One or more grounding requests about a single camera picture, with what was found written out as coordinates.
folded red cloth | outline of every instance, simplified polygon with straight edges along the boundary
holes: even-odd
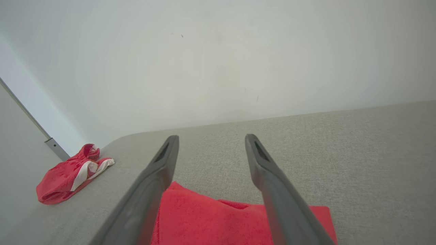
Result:
[[[311,206],[337,244],[328,207]],[[163,193],[151,244],[271,244],[264,205],[215,200],[173,182]]]
[[[50,169],[36,186],[38,201],[56,204],[72,197],[115,161],[102,158],[100,149],[86,144],[75,156]]]

